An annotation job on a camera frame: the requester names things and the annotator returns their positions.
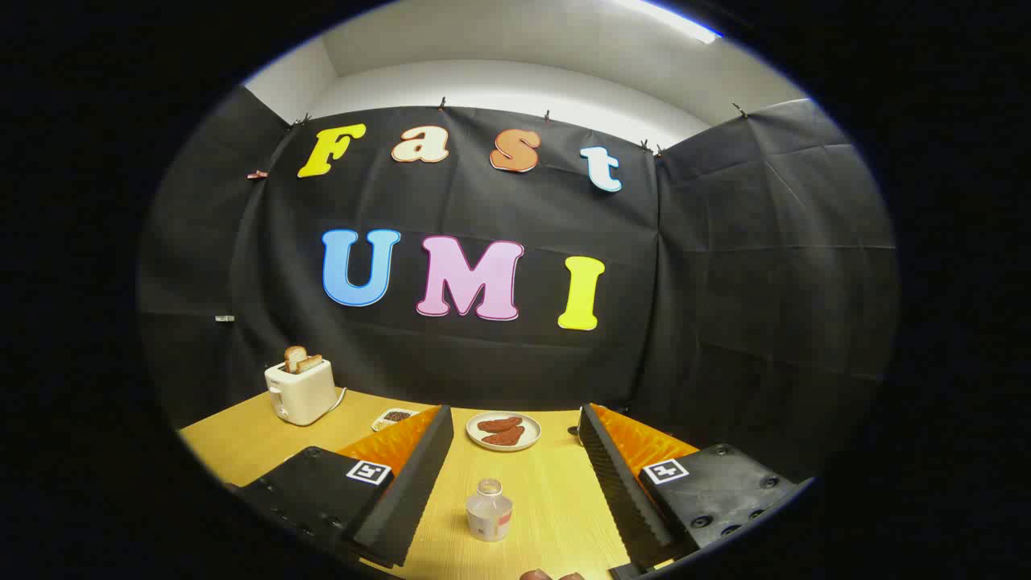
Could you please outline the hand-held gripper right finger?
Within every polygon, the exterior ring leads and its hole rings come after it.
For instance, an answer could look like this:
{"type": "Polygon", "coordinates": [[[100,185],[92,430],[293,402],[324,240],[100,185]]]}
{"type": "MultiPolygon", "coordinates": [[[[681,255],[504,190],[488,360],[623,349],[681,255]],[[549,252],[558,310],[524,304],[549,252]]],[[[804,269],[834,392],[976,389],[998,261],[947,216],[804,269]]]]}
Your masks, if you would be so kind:
{"type": "Polygon", "coordinates": [[[710,551],[806,489],[736,445],[695,448],[604,405],[583,405],[578,438],[629,557],[618,575],[710,551]]]}

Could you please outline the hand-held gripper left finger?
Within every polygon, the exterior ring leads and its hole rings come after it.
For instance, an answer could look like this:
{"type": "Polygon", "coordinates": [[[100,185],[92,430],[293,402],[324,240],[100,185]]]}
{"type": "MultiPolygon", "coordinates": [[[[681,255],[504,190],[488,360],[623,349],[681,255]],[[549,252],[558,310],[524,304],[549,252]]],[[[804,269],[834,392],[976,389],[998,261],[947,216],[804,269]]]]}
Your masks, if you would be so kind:
{"type": "Polygon", "coordinates": [[[341,559],[404,565],[453,441],[434,405],[333,452],[310,445],[232,491],[273,524],[341,559]]]}

